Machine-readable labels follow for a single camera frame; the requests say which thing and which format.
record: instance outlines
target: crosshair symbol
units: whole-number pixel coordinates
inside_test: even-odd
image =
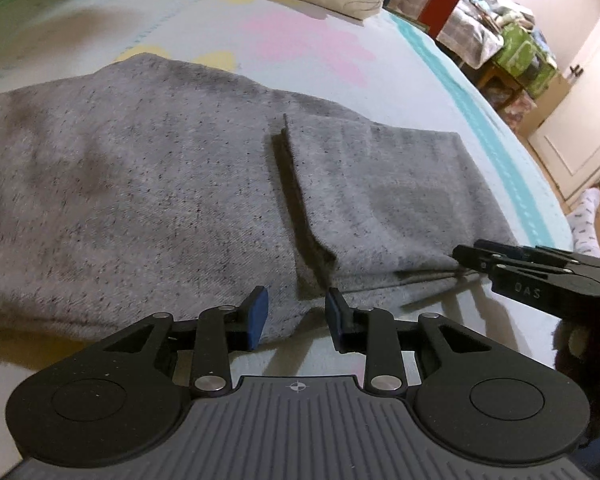
[[[306,389],[306,384],[296,381],[291,386],[289,386],[296,394],[299,394],[302,390]]]

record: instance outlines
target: bed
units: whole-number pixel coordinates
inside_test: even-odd
[[[359,22],[296,0],[0,0],[0,92],[94,72],[149,52],[336,101],[373,121],[455,131],[521,244],[571,249],[571,233],[541,171],[433,40],[386,11]],[[548,366],[557,319],[463,282],[398,313],[434,311]],[[18,453],[4,424],[10,391],[80,344],[0,330],[0,475]],[[407,373],[417,377],[405,354]],[[356,374],[363,357],[333,351],[326,327],[232,362],[245,374]]]

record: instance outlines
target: folded gray cloth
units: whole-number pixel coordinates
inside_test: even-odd
[[[456,245],[515,243],[458,134],[290,112],[285,137],[329,285],[447,277]]]
[[[264,337],[288,335],[324,300],[298,280],[311,265],[296,228],[302,214],[289,209],[278,167],[285,113],[368,128],[338,104],[147,54],[1,94],[0,325],[99,338],[152,312],[190,319],[237,304],[265,285]],[[400,207],[428,203],[412,195],[414,203],[397,196]],[[453,224],[426,207],[432,229]],[[387,220],[395,228],[397,219]],[[355,252],[342,265],[354,269]],[[357,272],[377,269],[365,259]],[[352,306],[396,309],[454,284],[346,297]]]

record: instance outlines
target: gray ribbed plate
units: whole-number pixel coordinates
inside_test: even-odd
[[[372,397],[352,377],[246,377],[194,403],[144,455],[99,469],[27,459],[8,480],[584,480],[566,458],[497,468],[458,458],[424,435],[400,400]]]

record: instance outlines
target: triangular cutout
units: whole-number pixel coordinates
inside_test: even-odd
[[[105,352],[126,352],[128,354],[135,354],[144,348],[146,341],[149,339],[151,331],[154,329],[153,325],[147,325],[142,327],[137,332],[133,332],[128,336],[122,338],[120,341],[116,341],[113,345],[105,348]]]
[[[451,347],[451,350],[457,354],[468,354],[471,352],[488,352],[491,350],[490,346],[476,341],[462,332],[458,332],[455,328],[443,325],[440,327],[440,332],[444,336],[446,342]]]

